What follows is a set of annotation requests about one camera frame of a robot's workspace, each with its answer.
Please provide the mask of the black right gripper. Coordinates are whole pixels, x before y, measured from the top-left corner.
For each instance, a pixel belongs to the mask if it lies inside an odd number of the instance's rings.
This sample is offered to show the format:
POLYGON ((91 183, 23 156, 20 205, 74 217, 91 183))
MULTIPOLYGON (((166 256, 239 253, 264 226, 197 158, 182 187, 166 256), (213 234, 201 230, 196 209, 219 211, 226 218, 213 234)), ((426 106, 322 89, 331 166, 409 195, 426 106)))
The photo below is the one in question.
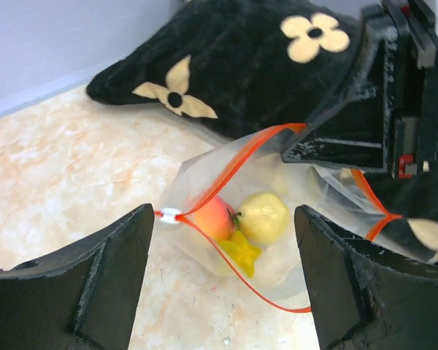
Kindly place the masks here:
POLYGON ((438 1, 382 1, 355 60, 307 127, 282 148, 286 163, 317 163, 393 178, 438 158, 438 1))

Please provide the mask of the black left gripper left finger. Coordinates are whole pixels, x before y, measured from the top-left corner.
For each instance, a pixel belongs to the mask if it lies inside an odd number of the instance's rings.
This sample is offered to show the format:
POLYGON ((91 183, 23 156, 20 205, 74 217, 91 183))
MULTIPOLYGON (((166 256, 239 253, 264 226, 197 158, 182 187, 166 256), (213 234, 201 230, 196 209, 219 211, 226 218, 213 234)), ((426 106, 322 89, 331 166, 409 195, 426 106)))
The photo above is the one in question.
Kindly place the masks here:
POLYGON ((150 204, 0 269, 0 349, 127 349, 153 233, 150 204))

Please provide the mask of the clear zip bag orange zipper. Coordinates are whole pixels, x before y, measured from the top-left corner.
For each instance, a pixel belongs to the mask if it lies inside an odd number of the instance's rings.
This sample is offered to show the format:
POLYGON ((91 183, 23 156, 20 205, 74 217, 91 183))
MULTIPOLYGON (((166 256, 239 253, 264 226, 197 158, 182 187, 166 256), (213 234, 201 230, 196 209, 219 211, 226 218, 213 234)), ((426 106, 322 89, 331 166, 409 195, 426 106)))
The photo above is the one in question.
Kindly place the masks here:
POLYGON ((183 162, 155 212, 164 236, 211 273, 237 276, 269 305, 295 314, 311 310, 297 207, 374 242, 397 219, 362 171, 284 163, 285 140, 303 129, 272 126, 183 162))

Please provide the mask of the orange peach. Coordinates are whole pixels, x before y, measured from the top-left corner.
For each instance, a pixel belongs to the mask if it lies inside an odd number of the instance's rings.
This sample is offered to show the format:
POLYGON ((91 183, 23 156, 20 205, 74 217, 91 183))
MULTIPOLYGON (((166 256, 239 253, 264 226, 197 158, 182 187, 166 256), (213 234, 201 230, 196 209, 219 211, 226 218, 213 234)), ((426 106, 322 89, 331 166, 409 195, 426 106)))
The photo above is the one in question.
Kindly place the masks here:
POLYGON ((215 241, 229 240, 235 231, 231 218, 235 210, 219 195, 213 197, 194 213, 196 225, 215 241))

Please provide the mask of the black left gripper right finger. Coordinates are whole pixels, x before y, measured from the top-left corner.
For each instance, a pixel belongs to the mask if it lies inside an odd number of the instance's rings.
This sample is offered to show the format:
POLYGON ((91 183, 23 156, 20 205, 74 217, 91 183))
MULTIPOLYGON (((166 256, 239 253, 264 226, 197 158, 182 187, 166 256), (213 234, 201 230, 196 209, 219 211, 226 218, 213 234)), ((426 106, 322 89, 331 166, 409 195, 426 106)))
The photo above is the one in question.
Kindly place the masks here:
POLYGON ((438 265, 354 235, 306 205, 294 225, 321 349, 438 350, 438 265))

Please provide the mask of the yellow pear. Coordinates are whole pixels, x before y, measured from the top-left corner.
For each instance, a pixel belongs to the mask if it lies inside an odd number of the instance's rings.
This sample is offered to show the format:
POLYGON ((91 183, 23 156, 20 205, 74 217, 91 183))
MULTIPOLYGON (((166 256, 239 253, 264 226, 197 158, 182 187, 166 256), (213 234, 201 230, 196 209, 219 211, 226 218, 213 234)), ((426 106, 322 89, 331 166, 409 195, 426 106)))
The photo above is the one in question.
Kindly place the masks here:
POLYGON ((238 207, 239 227, 252 242, 270 245, 280 239, 288 226, 288 207, 271 192, 257 192, 246 197, 238 207))

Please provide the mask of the yellow mango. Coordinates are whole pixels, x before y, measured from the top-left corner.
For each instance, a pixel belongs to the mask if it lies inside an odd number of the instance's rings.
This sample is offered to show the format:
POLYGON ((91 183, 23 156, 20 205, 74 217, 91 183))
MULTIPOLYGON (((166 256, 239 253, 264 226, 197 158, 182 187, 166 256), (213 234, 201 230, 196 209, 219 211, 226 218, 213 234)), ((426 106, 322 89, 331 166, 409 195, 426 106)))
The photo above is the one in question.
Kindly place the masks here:
POLYGON ((248 278, 255 276, 255 262, 262 250, 252 245, 240 230, 235 230, 229 240, 219 241, 218 245, 248 278))

